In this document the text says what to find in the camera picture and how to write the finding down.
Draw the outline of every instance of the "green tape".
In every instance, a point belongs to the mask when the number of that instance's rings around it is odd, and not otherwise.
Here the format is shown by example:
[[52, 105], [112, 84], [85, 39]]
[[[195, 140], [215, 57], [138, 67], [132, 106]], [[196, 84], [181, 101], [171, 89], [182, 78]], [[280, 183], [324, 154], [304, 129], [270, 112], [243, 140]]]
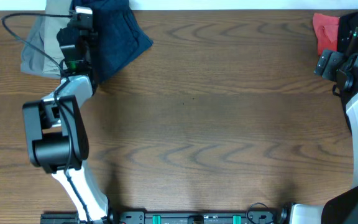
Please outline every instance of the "green tape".
[[161, 216], [153, 215], [153, 224], [161, 224]]
[[241, 224], [241, 216], [233, 215], [233, 224]]

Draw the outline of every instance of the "black cloth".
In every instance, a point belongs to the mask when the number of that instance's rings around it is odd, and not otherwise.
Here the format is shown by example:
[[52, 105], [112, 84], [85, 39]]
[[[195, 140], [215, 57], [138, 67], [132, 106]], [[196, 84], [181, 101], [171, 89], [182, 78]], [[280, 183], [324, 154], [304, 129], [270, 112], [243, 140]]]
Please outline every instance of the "black cloth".
[[345, 53], [351, 41], [352, 32], [358, 26], [358, 12], [353, 12], [339, 18], [337, 51]]
[[99, 44], [91, 59], [99, 82], [111, 78], [152, 46], [153, 41], [137, 24], [128, 0], [73, 0], [71, 8], [75, 6], [93, 10]]

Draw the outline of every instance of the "wood grain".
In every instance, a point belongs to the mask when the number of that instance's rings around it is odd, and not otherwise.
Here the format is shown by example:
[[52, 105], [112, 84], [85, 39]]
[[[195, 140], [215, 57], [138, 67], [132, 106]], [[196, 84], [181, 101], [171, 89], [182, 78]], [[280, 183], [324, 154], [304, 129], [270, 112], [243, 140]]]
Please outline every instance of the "wood grain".
[[[332, 83], [313, 74], [313, 13], [136, 12], [153, 47], [81, 108], [89, 163], [114, 207], [321, 205], [349, 189], [351, 135]], [[33, 21], [9, 25], [25, 37]], [[21, 49], [0, 24], [0, 223], [74, 209], [28, 162], [21, 106], [58, 81], [21, 73]]]

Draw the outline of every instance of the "red cloth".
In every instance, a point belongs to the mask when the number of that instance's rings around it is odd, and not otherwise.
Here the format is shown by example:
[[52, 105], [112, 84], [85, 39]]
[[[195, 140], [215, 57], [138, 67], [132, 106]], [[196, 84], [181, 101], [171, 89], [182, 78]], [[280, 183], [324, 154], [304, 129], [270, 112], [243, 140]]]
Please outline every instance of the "red cloth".
[[338, 17], [315, 13], [313, 16], [313, 27], [318, 39], [318, 55], [321, 55], [324, 49], [337, 49]]

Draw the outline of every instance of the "white wall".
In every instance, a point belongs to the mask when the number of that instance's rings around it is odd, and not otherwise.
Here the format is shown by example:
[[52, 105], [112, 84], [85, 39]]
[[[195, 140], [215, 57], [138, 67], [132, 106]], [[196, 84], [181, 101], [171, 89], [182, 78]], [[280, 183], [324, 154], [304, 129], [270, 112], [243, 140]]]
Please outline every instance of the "white wall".
[[[0, 0], [0, 10], [44, 10], [45, 2], [46, 0]], [[133, 10], [358, 9], [358, 0], [130, 0], [130, 2]]]

